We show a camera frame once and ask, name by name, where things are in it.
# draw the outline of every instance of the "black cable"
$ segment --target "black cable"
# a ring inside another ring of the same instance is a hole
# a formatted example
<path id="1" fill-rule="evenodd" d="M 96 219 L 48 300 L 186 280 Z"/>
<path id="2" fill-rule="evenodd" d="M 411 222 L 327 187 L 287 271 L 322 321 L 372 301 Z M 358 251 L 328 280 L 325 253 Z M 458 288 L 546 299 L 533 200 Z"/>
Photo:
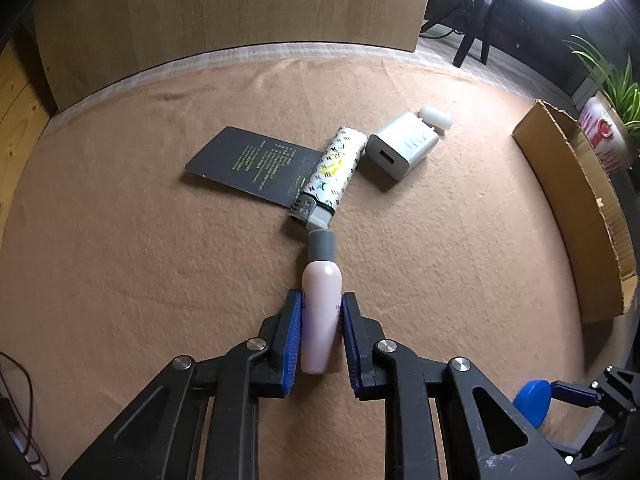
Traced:
<path id="1" fill-rule="evenodd" d="M 423 36 L 421 34 L 420 37 L 424 38 L 425 40 L 441 40 L 442 38 L 446 38 L 447 36 L 450 36 L 454 32 L 455 30 L 452 28 L 449 32 L 447 32 L 446 34 L 443 34 L 442 36 Z"/>
<path id="2" fill-rule="evenodd" d="M 27 436 L 24 434 L 24 431 L 22 430 L 22 428 L 18 427 L 17 428 L 18 431 L 20 431 L 20 433 L 22 434 L 22 436 L 24 437 L 24 439 L 27 439 Z M 40 472 L 40 471 L 36 471 L 36 473 L 41 477 L 41 478 L 47 478 L 49 476 L 49 462 L 47 462 L 47 459 L 44 458 L 44 453 L 41 452 L 40 447 L 38 446 L 38 444 L 36 443 L 35 439 L 32 438 L 31 439 L 31 446 L 33 447 L 33 449 L 36 452 L 36 460 L 27 460 L 28 464 L 30 466 L 34 466 L 34 465 L 38 465 L 39 463 L 42 462 L 42 465 L 44 466 L 44 472 Z"/>
<path id="3" fill-rule="evenodd" d="M 20 416 L 20 420 L 22 421 L 22 424 L 25 425 L 25 427 L 27 428 L 27 437 L 26 437 L 27 444 L 25 444 L 24 450 L 22 451 L 22 455 L 25 456 L 31 448 L 31 438 L 32 438 L 31 431 L 33 429 L 33 384 L 31 384 L 31 377 L 24 366 L 22 366 L 18 361 L 16 361 L 11 356 L 5 354 L 4 352 L 0 352 L 0 355 L 5 359 L 8 359 L 9 361 L 11 361 L 18 368 L 20 368 L 20 371 L 27 378 L 27 384 L 29 385 L 29 416 L 27 417 L 27 419 L 29 420 L 29 423 L 24 424 L 24 419 L 22 418 L 22 416 Z M 6 388 L 6 392 L 9 395 L 9 400 L 14 406 L 15 411 L 19 414 L 20 411 L 18 410 L 18 406 L 16 405 L 14 401 L 14 397 L 12 396 L 11 391 L 9 391 L 9 387 L 7 386 L 6 381 L 4 380 L 4 376 L 1 375 L 1 372 L 0 372 L 0 378 L 2 379 L 2 384 L 4 384 L 4 387 Z"/>
<path id="4" fill-rule="evenodd" d="M 16 363 L 17 366 L 20 367 L 20 370 L 23 371 L 23 373 L 25 374 L 25 377 L 27 377 L 28 382 L 31 385 L 31 378 L 29 376 L 29 374 L 27 373 L 26 370 L 24 370 L 24 367 L 20 366 L 14 359 L 12 359 L 11 357 L 7 356 L 6 354 L 4 354 L 4 352 L 0 352 L 0 355 L 5 356 L 7 359 L 9 359 L 9 361 Z M 30 444 L 31 447 L 33 447 L 37 459 L 36 460 L 28 460 L 28 458 L 26 457 L 26 453 L 24 453 L 25 458 L 27 459 L 27 463 L 31 466 L 37 465 L 40 462 L 43 463 L 44 465 L 44 471 L 41 473 L 40 471 L 36 471 L 36 473 L 41 477 L 41 478 L 47 478 L 50 475 L 50 469 L 49 469 L 49 463 L 47 462 L 47 459 L 44 457 L 44 453 L 40 450 L 40 447 L 38 446 L 38 444 L 36 443 L 35 439 L 33 438 L 33 435 L 30 434 L 30 427 L 28 427 L 28 425 L 25 423 L 24 421 L 24 417 L 22 416 L 22 414 L 20 413 L 20 410 L 18 409 L 18 406 L 16 405 L 15 401 L 14 401 L 14 396 L 11 393 L 11 390 L 9 389 L 8 384 L 6 383 L 6 379 L 4 378 L 4 374 L 2 373 L 2 368 L 0 367 L 0 380 L 2 381 L 2 384 L 4 384 L 4 389 L 7 392 L 8 398 L 9 398 L 9 402 L 11 402 L 12 407 L 14 408 L 14 412 L 17 415 L 17 418 L 20 420 L 20 423 L 27 429 L 27 433 L 25 434 L 24 431 L 22 430 L 22 428 L 20 428 L 20 426 L 18 426 L 18 431 L 20 431 L 20 433 L 22 434 L 22 436 L 24 437 L 25 441 L 27 441 L 27 443 Z M 33 388 L 30 389 L 30 393 L 31 393 L 31 399 L 33 400 Z M 33 413 L 33 403 L 30 402 L 30 408 L 31 408 L 31 413 Z M 31 427 L 33 426 L 33 417 L 30 416 L 30 421 L 31 421 Z"/>

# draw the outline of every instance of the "tripod leg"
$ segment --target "tripod leg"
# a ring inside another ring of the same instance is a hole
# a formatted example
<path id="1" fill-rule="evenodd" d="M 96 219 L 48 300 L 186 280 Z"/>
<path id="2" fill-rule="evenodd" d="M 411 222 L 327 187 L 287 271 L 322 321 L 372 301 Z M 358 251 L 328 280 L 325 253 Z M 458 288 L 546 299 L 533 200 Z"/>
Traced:
<path id="1" fill-rule="evenodd" d="M 432 20 L 429 20 L 422 27 L 420 27 L 420 34 L 426 32 L 427 30 L 432 28 L 434 25 L 437 25 L 438 23 L 442 22 L 443 20 L 446 20 L 453 13 L 461 12 L 462 9 L 463 9 L 463 6 L 464 6 L 464 3 L 462 3 L 462 4 L 458 5 L 458 6 L 455 6 L 453 9 L 451 9 L 451 10 L 449 10 L 447 12 L 443 12 L 441 15 L 439 15 L 436 18 L 433 18 Z"/>
<path id="2" fill-rule="evenodd" d="M 491 26 L 494 22 L 495 0 L 494 4 L 489 8 L 489 12 L 484 19 L 484 35 L 482 36 L 482 51 L 480 53 L 480 62 L 486 65 L 489 58 L 489 47 L 491 46 Z"/>
<path id="3" fill-rule="evenodd" d="M 474 40 L 480 34 L 482 24 L 486 17 L 487 12 L 491 8 L 494 0 L 474 0 L 473 7 L 471 9 L 470 23 L 465 37 L 462 38 L 462 43 L 453 58 L 453 66 L 460 68 L 462 62 L 465 60 L 466 55 L 471 50 L 471 46 L 474 44 Z"/>

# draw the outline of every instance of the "wooden wall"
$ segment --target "wooden wall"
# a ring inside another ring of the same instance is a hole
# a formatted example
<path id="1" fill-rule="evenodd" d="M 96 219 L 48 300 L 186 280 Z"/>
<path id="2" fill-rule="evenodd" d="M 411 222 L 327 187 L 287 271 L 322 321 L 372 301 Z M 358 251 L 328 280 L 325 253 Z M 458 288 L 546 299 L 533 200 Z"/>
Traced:
<path id="1" fill-rule="evenodd" d="M 0 53 L 0 244 L 22 170 L 54 111 L 38 63 L 23 29 Z"/>
<path id="2" fill-rule="evenodd" d="M 427 0 L 37 0 L 59 108 L 181 57 L 281 41 L 415 48 Z"/>

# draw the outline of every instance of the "gray bottle cap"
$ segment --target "gray bottle cap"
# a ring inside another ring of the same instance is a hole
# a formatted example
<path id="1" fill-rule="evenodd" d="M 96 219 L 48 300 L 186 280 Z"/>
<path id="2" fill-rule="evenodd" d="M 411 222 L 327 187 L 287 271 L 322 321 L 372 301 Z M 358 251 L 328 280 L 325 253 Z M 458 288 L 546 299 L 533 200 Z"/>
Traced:
<path id="1" fill-rule="evenodd" d="M 307 234 L 306 248 L 310 262 L 335 261 L 335 234 L 329 229 L 316 229 Z"/>

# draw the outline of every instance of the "black booklet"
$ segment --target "black booklet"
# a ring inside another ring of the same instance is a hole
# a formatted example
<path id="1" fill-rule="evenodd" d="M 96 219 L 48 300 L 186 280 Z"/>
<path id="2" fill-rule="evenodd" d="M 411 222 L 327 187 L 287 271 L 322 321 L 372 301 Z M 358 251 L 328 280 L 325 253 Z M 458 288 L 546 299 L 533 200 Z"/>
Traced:
<path id="1" fill-rule="evenodd" d="M 321 155 L 297 144 L 227 126 L 184 169 L 291 207 Z"/>

